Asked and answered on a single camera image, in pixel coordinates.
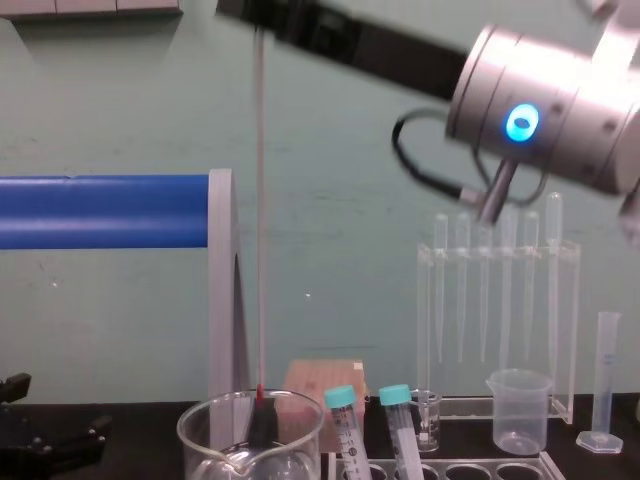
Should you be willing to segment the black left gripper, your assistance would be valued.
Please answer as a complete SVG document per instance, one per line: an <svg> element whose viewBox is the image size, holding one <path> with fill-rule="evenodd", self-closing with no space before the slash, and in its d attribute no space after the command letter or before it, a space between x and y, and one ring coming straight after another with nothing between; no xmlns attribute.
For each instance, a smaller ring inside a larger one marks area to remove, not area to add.
<svg viewBox="0 0 640 480"><path fill-rule="evenodd" d="M0 384L1 478L51 479L98 464L103 443L111 435L112 417L102 415L77 432L52 440L9 405L28 395L31 379L19 373Z"/></svg>

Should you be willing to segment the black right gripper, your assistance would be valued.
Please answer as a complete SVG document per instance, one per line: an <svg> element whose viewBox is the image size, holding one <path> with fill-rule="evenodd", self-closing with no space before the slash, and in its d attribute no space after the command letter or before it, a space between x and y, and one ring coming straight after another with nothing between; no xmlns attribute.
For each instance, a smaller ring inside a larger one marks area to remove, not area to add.
<svg viewBox="0 0 640 480"><path fill-rule="evenodd" d="M443 40L357 17L322 1L222 0L216 14L362 73L449 101L468 54Z"/></svg>

